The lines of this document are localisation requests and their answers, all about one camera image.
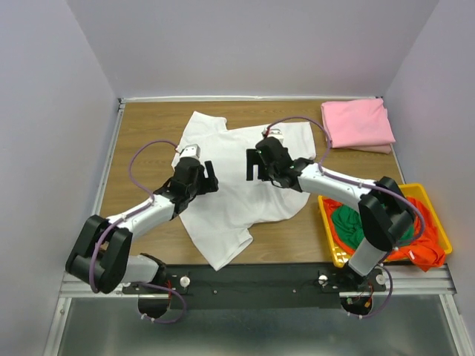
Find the folded pink t shirt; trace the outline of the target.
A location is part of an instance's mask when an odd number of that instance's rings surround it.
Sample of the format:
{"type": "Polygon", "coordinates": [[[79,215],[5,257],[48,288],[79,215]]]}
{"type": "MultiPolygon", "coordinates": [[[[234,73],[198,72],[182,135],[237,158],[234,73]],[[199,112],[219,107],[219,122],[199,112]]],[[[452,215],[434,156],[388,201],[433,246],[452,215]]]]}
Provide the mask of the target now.
{"type": "Polygon", "coordinates": [[[321,115],[333,148],[389,154],[396,141],[381,98],[324,102],[321,115]]]}

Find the aluminium frame rail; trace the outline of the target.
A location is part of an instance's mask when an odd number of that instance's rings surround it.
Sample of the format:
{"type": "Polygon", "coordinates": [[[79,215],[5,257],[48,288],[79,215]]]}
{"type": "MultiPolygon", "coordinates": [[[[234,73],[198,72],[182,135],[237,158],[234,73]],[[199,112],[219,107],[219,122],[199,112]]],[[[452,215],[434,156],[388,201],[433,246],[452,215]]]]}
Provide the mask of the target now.
{"type": "MultiPolygon", "coordinates": [[[[429,294],[456,294],[456,287],[448,265],[435,268],[427,273],[418,270],[415,266],[388,266],[387,269],[393,278],[393,296],[395,295],[429,295],[429,294]]],[[[136,297],[138,289],[127,291],[129,285],[119,284],[108,294],[94,294],[91,288],[81,280],[66,274],[60,287],[60,298],[114,298],[136,297]]]]}

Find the white t shirt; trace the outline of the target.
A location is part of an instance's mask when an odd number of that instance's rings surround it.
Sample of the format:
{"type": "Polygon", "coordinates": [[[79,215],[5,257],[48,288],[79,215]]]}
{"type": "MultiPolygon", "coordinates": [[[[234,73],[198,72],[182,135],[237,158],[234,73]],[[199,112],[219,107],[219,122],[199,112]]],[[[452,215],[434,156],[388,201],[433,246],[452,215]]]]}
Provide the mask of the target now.
{"type": "Polygon", "coordinates": [[[196,197],[180,214],[191,241],[216,271],[252,243],[252,225],[288,220],[309,199],[308,193],[247,180],[246,151],[261,141],[264,127],[229,130],[226,123],[195,111],[179,143],[180,149],[199,145],[200,159],[212,162],[218,179],[216,192],[196,197]]]}

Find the yellow plastic basket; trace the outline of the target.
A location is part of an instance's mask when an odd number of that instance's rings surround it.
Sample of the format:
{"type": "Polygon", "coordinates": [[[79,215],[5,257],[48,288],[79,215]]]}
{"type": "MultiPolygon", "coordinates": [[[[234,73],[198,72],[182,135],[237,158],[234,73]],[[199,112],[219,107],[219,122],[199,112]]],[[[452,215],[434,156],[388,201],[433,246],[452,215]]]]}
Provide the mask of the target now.
{"type": "MultiPolygon", "coordinates": [[[[419,183],[402,184],[399,187],[406,198],[422,213],[425,220],[425,230],[418,240],[408,246],[400,247],[387,260],[389,262],[411,262],[423,271],[428,271],[433,267],[440,267],[444,264],[446,256],[453,249],[424,187],[419,183]]],[[[342,245],[335,235],[330,213],[340,205],[341,203],[330,198],[318,197],[318,206],[324,223],[332,261],[339,268],[344,266],[354,252],[351,248],[342,245]]]]}

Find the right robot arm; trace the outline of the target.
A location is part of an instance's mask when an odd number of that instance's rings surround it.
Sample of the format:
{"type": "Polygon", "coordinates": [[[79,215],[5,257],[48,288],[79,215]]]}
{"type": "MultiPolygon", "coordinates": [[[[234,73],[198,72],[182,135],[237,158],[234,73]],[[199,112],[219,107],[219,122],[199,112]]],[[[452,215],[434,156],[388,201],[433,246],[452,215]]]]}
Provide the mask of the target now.
{"type": "Polygon", "coordinates": [[[254,167],[262,181],[278,188],[323,195],[359,214],[363,240],[336,277],[349,290],[366,285],[368,275],[413,226],[415,207],[388,177],[379,181],[357,179],[328,170],[311,159],[293,159],[280,140],[270,136],[246,150],[248,181],[254,179],[254,167]]]}

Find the orange t shirt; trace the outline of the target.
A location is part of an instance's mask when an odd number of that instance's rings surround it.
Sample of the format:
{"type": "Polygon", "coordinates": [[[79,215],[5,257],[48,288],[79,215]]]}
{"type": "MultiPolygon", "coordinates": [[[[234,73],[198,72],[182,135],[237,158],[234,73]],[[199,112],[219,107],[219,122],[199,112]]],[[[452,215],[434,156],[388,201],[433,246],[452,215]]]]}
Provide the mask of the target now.
{"type": "MultiPolygon", "coordinates": [[[[423,271],[442,266],[449,251],[449,242],[444,238],[436,215],[425,201],[414,196],[407,199],[422,213],[425,221],[424,233],[410,245],[399,247],[387,260],[389,262],[408,260],[423,271]]],[[[333,264],[342,267],[364,238],[361,218],[357,211],[327,197],[320,196],[318,204],[333,264]]]]}

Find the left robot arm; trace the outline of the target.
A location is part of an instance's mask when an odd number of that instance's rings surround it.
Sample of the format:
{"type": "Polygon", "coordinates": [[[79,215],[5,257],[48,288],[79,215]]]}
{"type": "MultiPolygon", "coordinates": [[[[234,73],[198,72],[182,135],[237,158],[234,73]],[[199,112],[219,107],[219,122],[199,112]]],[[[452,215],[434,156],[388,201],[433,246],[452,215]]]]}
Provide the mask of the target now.
{"type": "Polygon", "coordinates": [[[212,162],[181,157],[174,174],[143,203],[107,218],[86,219],[65,270],[94,293],[108,294],[121,283],[139,283],[147,292],[164,285],[164,264],[149,254],[130,255],[133,240],[185,211],[195,197],[218,190],[212,162]]]}

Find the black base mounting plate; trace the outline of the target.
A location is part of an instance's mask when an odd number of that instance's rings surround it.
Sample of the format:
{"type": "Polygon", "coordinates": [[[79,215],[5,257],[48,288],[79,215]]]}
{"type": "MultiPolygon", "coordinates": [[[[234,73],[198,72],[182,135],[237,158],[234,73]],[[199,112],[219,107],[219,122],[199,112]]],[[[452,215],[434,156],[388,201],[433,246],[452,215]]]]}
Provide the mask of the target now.
{"type": "Polygon", "coordinates": [[[160,291],[129,283],[124,294],[139,297],[139,310],[149,315],[166,309],[339,309],[367,314],[373,292],[385,291],[383,272],[350,277],[330,263],[237,264],[215,271],[205,265],[169,265],[161,271],[160,291]]]}

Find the green t shirt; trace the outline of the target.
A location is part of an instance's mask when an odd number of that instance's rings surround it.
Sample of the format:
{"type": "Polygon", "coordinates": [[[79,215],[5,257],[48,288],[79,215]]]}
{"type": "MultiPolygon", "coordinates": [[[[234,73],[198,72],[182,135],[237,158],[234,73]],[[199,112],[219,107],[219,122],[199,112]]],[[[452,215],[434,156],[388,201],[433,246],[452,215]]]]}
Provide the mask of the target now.
{"type": "Polygon", "coordinates": [[[330,218],[335,235],[341,244],[356,250],[365,238],[359,213],[345,205],[340,205],[330,213],[330,218]]]}

